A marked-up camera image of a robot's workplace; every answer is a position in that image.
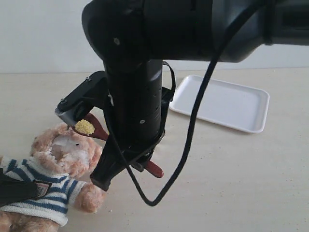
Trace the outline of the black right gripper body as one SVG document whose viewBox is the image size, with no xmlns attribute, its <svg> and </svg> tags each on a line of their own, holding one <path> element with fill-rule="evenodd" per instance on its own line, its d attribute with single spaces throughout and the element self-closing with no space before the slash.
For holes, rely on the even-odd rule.
<svg viewBox="0 0 309 232">
<path fill-rule="evenodd" d="M 129 140 L 129 164 L 150 160 L 165 134 L 167 108 L 174 90 L 162 86 L 163 60 L 151 59 L 129 72 L 105 65 L 109 99 L 104 116 L 110 135 Z"/>
</svg>

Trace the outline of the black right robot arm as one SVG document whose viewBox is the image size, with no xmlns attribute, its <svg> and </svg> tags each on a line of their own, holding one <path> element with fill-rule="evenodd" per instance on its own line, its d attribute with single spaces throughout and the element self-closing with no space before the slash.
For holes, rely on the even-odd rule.
<svg viewBox="0 0 309 232">
<path fill-rule="evenodd" d="M 104 64 L 99 101 L 110 136 L 91 174 L 107 190 L 128 164 L 142 171 L 165 133 L 174 90 L 162 86 L 163 61 L 237 63 L 257 47 L 308 45 L 306 0 L 93 0 L 84 34 Z"/>
</svg>

